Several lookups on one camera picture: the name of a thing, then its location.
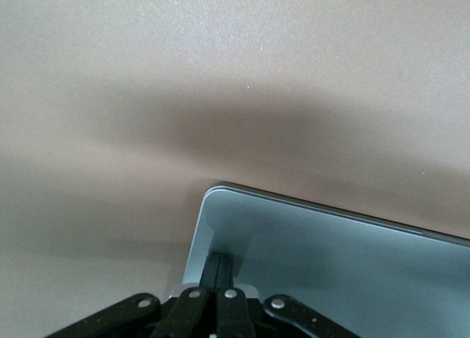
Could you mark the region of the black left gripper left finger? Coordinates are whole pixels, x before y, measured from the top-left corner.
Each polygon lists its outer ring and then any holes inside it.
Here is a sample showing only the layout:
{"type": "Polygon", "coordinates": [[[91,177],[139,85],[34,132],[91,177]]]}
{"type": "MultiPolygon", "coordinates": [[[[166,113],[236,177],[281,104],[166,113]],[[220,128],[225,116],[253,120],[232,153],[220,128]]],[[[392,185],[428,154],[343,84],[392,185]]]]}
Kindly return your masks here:
{"type": "Polygon", "coordinates": [[[217,286],[220,256],[209,254],[197,286],[162,303],[147,292],[132,295],[50,337],[191,337],[203,319],[211,292],[217,286]]]}

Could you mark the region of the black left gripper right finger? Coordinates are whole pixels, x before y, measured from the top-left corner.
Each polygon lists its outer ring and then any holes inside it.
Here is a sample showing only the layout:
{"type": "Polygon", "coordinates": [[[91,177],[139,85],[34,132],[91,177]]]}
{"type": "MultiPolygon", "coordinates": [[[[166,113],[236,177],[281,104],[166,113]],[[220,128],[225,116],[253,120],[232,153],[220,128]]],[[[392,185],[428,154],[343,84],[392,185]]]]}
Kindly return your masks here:
{"type": "Polygon", "coordinates": [[[284,294],[261,302],[234,286],[234,258],[217,255],[218,337],[357,337],[334,320],[284,294]]]}

